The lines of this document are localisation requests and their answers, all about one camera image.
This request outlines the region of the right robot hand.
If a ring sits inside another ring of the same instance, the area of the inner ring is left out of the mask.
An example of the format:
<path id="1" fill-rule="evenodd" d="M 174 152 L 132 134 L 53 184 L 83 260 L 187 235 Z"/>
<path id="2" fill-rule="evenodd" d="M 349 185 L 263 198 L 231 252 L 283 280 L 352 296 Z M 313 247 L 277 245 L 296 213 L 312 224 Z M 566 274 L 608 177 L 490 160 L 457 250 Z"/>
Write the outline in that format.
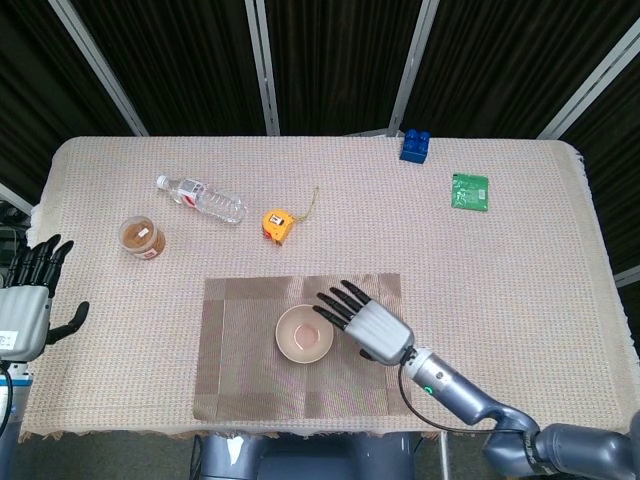
<path id="1" fill-rule="evenodd" d="M 351 337 L 366 359 L 391 367 L 402 365 L 414 350 L 412 329 L 389 309 L 348 280 L 319 292 L 312 310 Z"/>

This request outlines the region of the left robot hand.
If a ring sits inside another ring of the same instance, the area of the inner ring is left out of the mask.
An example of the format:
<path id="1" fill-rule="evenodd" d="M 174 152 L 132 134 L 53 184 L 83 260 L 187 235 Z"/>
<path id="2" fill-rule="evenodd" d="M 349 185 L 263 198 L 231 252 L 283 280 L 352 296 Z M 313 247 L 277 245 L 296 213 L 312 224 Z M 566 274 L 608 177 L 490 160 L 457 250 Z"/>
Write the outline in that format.
<path id="1" fill-rule="evenodd" d="M 48 345 L 75 334 L 85 323 L 90 303 L 79 304 L 73 318 L 53 328 L 52 302 L 62 266 L 74 242 L 61 243 L 59 234 L 34 247 L 25 247 L 10 261 L 1 287 L 1 360 L 29 363 Z"/>

